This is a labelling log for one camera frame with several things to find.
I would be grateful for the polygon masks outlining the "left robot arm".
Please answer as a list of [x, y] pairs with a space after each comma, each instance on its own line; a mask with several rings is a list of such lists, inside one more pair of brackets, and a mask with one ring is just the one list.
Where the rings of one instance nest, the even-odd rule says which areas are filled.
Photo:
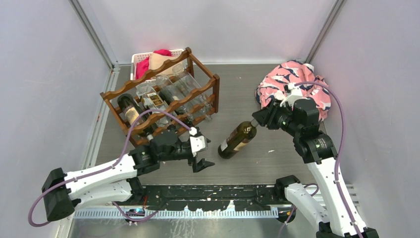
[[42, 186], [47, 221], [64, 219], [76, 209], [99, 203], [140, 204], [145, 197], [140, 175], [158, 170], [161, 162], [166, 161], [186, 160], [195, 173], [211, 167], [213, 162], [197, 159], [197, 154], [207, 150], [210, 142], [195, 127], [187, 141], [181, 141], [176, 132], [165, 130], [148, 144], [137, 146], [111, 162], [75, 172], [51, 170]]

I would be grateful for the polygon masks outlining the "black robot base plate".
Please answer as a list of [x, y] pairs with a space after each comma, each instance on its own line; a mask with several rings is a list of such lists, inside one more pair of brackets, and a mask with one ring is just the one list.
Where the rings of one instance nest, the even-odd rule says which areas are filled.
[[264, 211], [289, 207], [272, 184], [237, 185], [147, 185], [142, 193], [118, 205], [145, 205], [152, 210], [224, 211], [232, 203], [235, 211]]

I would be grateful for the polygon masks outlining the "small clear glass bottle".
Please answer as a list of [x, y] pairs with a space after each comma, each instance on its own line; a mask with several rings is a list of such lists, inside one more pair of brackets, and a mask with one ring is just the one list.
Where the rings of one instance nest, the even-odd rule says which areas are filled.
[[[174, 101], [180, 101], [185, 96], [172, 83], [166, 75], [160, 75], [156, 78], [156, 85], [160, 88], [159, 95], [170, 105]], [[178, 115], [185, 115], [185, 123], [188, 126], [193, 126], [194, 116], [191, 113], [191, 106], [187, 102], [174, 110]]]

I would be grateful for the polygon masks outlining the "dark green bottle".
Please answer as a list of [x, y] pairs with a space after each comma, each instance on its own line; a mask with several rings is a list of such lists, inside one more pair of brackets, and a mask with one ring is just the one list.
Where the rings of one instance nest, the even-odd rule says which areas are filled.
[[122, 94], [117, 98], [117, 103], [122, 110], [125, 118], [129, 122], [130, 126], [139, 126], [144, 123], [151, 113], [146, 113], [141, 116], [138, 120], [137, 117], [143, 113], [146, 109], [136, 102], [131, 94]]
[[223, 159], [230, 159], [245, 147], [257, 134], [258, 122], [241, 122], [218, 147], [218, 154]]

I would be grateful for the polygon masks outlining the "clear bottle with dark cap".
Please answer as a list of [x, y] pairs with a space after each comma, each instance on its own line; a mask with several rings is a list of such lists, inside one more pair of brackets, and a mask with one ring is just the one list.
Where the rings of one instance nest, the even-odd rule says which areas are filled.
[[160, 97], [154, 87], [147, 83], [138, 85], [136, 94], [148, 109], [165, 111], [168, 107], [168, 104]]

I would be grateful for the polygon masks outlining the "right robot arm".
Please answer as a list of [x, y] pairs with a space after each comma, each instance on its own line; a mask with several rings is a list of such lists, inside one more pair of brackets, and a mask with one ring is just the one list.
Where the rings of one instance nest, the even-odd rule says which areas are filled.
[[337, 166], [338, 154], [331, 138], [319, 129], [319, 111], [312, 99], [297, 99], [293, 104], [271, 101], [254, 112], [260, 126], [281, 129], [293, 137], [297, 153], [313, 174], [324, 205], [317, 202], [295, 176], [279, 178], [275, 197], [280, 203], [291, 202], [312, 224], [318, 238], [377, 238], [351, 201]]

